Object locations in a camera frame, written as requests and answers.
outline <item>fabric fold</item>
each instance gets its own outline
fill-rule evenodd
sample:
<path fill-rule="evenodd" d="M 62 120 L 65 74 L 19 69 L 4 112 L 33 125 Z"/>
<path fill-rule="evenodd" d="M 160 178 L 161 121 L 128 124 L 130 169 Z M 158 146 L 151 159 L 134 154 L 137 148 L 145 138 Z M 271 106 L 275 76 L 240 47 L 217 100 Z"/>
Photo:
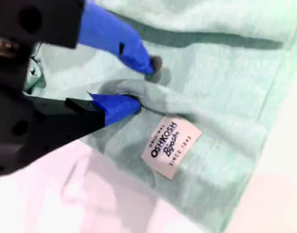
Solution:
<path fill-rule="evenodd" d="M 297 0 L 95 0 L 117 14 L 177 32 L 228 33 L 286 42 L 297 28 Z"/>

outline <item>folded fabric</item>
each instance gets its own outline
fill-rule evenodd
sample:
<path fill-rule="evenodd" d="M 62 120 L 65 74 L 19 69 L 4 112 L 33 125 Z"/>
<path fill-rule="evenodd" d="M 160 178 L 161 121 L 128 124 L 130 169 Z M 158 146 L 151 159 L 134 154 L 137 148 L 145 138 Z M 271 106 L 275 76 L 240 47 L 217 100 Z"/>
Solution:
<path fill-rule="evenodd" d="M 155 28 L 231 33 L 285 42 L 297 28 L 297 0 L 95 0 Z"/>
<path fill-rule="evenodd" d="M 177 12 L 171 7 L 172 2 L 178 7 Z M 180 18 L 178 25 L 187 31 L 191 28 L 208 31 L 206 28 L 214 24 L 211 22 L 217 22 L 213 19 L 216 14 L 207 14 L 202 22 L 195 20 L 195 15 L 193 22 L 188 21 L 179 11 L 187 2 L 175 2 L 169 1 L 166 9 L 157 7 L 157 13 L 148 6 L 167 1 L 103 3 L 117 13 L 138 9 L 135 19 L 145 11 L 143 22 L 155 26 L 152 23 L 155 17 L 159 19 L 159 27 L 167 30 L 174 30 L 169 25 L 175 25 L 170 11 L 177 18 L 176 22 Z M 274 10 L 266 9 L 269 16 L 263 18 L 263 22 L 256 21 L 255 16 L 248 23 L 251 12 L 243 8 L 243 12 L 239 11 L 243 4 L 233 2 L 224 3 L 232 9 L 227 15 L 230 16 L 230 12 L 235 15 L 232 20 L 226 16 L 224 20 L 220 18 L 227 27 L 211 27 L 212 32 L 223 33 L 175 33 L 129 21 L 146 40 L 148 51 L 163 58 L 164 68 L 154 76 L 143 77 L 125 68 L 110 54 L 88 47 L 78 46 L 73 51 L 42 46 L 39 57 L 46 88 L 39 83 L 32 91 L 33 95 L 54 99 L 89 100 L 88 92 L 137 96 L 143 105 L 140 113 L 95 132 L 83 141 L 109 156 L 120 169 L 151 186 L 200 228 L 211 233 L 222 232 L 227 226 L 297 70 L 295 16 L 290 13 L 287 27 L 282 23 L 281 29 L 267 28 L 264 25 L 277 23 Z M 204 3 L 217 12 L 225 11 L 216 1 L 188 3 L 198 6 L 195 12 L 203 12 Z M 284 4 L 286 9 L 293 8 L 289 1 L 278 3 L 279 6 Z M 261 9 L 261 6 L 259 3 L 255 8 Z M 260 18 L 261 13 L 263 11 L 254 11 Z M 231 30 L 241 22 L 244 23 L 237 31 Z M 285 44 L 263 40 L 284 41 L 288 37 Z M 151 170 L 141 159 L 150 135 L 164 115 L 180 115 L 203 131 L 173 180 Z"/>

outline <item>textured fabric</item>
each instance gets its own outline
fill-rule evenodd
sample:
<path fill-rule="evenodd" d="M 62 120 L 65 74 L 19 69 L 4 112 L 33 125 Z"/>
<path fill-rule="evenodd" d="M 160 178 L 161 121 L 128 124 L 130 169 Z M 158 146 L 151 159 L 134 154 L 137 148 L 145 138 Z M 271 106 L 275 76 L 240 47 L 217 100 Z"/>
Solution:
<path fill-rule="evenodd" d="M 285 42 L 297 28 L 297 0 L 95 0 L 155 28 L 231 33 Z"/>
<path fill-rule="evenodd" d="M 142 22 L 154 27 L 200 32 L 164 31 L 128 19 L 148 51 L 164 61 L 161 72 L 145 77 L 102 51 L 43 46 L 46 88 L 39 83 L 33 95 L 88 100 L 87 92 L 137 96 L 144 106 L 140 113 L 83 140 L 156 190 L 200 228 L 222 232 L 253 173 L 297 69 L 297 16 L 285 10 L 280 17 L 275 11 L 285 6 L 297 12 L 297 1 L 275 1 L 272 11 L 265 7 L 271 1 L 264 5 L 235 0 L 98 2 L 137 20 L 141 15 Z M 253 7 L 246 9 L 244 2 Z M 187 3 L 195 12 L 206 12 L 206 17 L 197 20 L 194 15 L 193 20 L 187 20 L 194 11 L 190 7 L 182 13 Z M 223 19 L 217 12 L 226 9 Z M 149 136 L 165 114 L 183 116 L 203 131 L 172 181 L 141 159 Z"/>

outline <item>pink label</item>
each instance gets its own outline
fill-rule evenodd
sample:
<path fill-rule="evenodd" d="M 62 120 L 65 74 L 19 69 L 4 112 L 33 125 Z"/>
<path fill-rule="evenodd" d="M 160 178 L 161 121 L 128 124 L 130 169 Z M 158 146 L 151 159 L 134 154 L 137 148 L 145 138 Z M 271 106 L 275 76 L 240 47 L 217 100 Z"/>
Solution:
<path fill-rule="evenodd" d="M 165 116 L 151 135 L 142 158 L 152 169 L 172 180 L 201 134 L 201 130 L 184 118 Z"/>

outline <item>mint green towel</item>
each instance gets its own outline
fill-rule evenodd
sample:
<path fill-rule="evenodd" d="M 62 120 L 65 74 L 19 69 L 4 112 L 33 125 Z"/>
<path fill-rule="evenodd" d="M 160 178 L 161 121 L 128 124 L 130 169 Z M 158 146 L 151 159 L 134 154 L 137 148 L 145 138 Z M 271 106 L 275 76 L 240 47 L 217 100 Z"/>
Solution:
<path fill-rule="evenodd" d="M 144 106 L 139 114 L 83 140 L 203 230 L 222 232 L 297 70 L 297 0 L 97 3 L 128 17 L 150 54 L 163 58 L 163 70 L 144 77 L 102 51 L 45 45 L 38 55 L 45 80 L 33 86 L 32 95 L 137 96 Z M 172 181 L 141 159 L 150 135 L 169 114 L 203 131 Z"/>

